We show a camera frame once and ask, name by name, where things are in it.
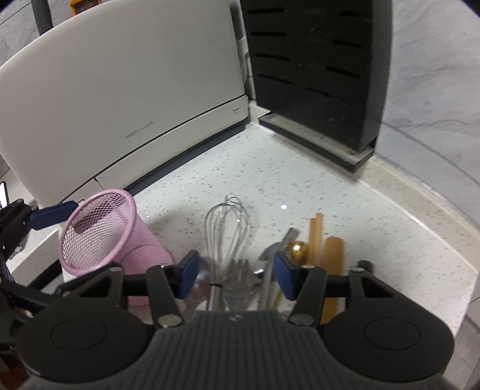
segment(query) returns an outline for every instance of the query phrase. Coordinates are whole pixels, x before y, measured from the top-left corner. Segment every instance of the pink mesh pen holder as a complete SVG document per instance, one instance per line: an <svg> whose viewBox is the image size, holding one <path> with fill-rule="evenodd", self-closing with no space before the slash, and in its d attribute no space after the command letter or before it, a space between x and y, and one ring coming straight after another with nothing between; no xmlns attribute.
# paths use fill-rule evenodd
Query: pink mesh pen holder
<svg viewBox="0 0 480 390"><path fill-rule="evenodd" d="M144 273L173 259L137 214L133 197L123 190L105 190L82 202L68 218L60 236L60 263L68 273L84 275L108 263L127 274ZM130 297L133 306L146 297Z"/></svg>

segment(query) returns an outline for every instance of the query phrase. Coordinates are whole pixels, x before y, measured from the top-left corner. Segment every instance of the white speckled countertop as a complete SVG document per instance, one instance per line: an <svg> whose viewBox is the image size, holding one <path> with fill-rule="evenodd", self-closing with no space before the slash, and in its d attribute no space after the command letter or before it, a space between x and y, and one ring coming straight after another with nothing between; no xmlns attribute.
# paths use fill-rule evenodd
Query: white speckled countertop
<svg viewBox="0 0 480 390"><path fill-rule="evenodd" d="M309 219L320 211L325 235L345 240L346 268L359 259L370 260L377 277L457 332L477 278L475 269L365 182L257 124L158 180L135 201L140 216L179 260L191 249L204 253L203 218L227 194L240 197L253 220L253 237L239 258L255 260L290 226L306 240Z"/></svg>

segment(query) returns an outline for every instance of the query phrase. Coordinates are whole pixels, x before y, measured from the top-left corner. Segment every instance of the fork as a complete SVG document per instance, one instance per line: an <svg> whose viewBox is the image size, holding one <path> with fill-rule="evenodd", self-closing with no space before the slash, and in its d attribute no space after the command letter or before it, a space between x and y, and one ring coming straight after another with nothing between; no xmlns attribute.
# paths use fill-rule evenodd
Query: fork
<svg viewBox="0 0 480 390"><path fill-rule="evenodd" d="M233 260L227 271L222 294L229 311L242 311L252 302L260 285L248 260Z"/></svg>

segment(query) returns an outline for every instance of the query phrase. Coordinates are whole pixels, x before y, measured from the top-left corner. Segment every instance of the gray gripper base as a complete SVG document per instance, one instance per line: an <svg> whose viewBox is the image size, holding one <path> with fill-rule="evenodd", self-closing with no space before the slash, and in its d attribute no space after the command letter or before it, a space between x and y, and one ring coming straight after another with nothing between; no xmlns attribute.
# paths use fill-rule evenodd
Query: gray gripper base
<svg viewBox="0 0 480 390"><path fill-rule="evenodd" d="M30 378L22 390L434 390L453 389L441 374L408 384L378 382L342 366L312 328L276 311L198 312L177 329L158 330L130 367L96 382Z"/></svg>

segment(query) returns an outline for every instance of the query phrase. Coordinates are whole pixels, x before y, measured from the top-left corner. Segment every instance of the marble wall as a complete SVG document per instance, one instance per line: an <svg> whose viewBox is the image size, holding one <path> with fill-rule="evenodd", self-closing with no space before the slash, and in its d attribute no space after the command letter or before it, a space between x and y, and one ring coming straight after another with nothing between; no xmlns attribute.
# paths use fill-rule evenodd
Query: marble wall
<svg viewBox="0 0 480 390"><path fill-rule="evenodd" d="M376 152L480 225L480 18L461 0L393 0Z"/></svg>
<svg viewBox="0 0 480 390"><path fill-rule="evenodd" d="M53 25L71 17L68 0L49 0ZM0 12L0 65L38 37L29 0L15 0ZM10 169L0 156L0 178Z"/></svg>

